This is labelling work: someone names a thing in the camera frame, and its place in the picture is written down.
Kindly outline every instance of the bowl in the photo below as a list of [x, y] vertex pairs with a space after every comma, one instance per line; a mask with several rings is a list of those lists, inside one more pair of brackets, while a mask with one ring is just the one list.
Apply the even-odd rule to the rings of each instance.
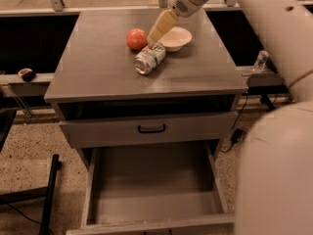
[[158, 42], [164, 45], [167, 52], [179, 51], [192, 40], [193, 36], [186, 28], [175, 26]]

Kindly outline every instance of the terrazzo floor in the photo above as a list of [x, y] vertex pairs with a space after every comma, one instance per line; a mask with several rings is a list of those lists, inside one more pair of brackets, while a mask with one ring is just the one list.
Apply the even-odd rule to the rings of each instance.
[[[244, 103], [245, 99], [242, 99], [238, 109]], [[259, 104], [258, 100], [249, 99], [236, 127], [248, 131], [266, 111], [266, 106]], [[0, 153], [0, 194], [46, 186], [52, 156], [59, 154], [62, 168], [57, 175], [50, 228], [54, 234], [61, 235], [80, 227], [87, 169], [76, 151], [69, 147], [58, 121], [53, 110], [38, 110], [30, 124], [24, 125], [23, 114], [18, 112]], [[236, 164], [241, 144], [242, 141], [227, 154], [219, 153], [216, 160], [229, 212], [235, 210]], [[230, 135], [224, 140], [222, 149], [227, 150], [228, 147]], [[43, 203], [39, 199], [14, 206], [30, 218], [40, 220]], [[32, 235], [38, 234], [38, 231], [38, 224], [7, 206], [0, 206], [1, 235]]]

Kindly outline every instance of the empty drawer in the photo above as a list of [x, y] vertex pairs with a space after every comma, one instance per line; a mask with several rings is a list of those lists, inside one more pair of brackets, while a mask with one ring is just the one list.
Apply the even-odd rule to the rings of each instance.
[[82, 227], [74, 234], [231, 232], [205, 142], [108, 147], [93, 152]]
[[222, 139], [236, 112], [62, 121], [71, 148]]

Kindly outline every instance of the soda can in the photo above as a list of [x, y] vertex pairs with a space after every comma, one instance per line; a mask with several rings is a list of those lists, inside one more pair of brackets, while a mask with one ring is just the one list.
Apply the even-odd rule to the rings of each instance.
[[269, 61], [269, 59], [270, 59], [270, 55], [268, 54], [268, 52], [265, 50], [261, 50], [258, 53], [258, 56], [256, 58], [256, 61], [254, 63], [252, 70], [255, 72], [262, 72], [265, 69], [266, 64]]
[[149, 74], [165, 58], [165, 47], [160, 43], [147, 45], [134, 59], [134, 67], [139, 74]]

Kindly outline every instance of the black handle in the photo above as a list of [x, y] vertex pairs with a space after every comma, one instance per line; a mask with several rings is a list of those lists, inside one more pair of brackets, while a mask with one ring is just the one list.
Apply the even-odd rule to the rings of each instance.
[[153, 133], [162, 133], [166, 130], [166, 125], [163, 124], [160, 127], [142, 127], [138, 125], [138, 132], [141, 134], [153, 134]]

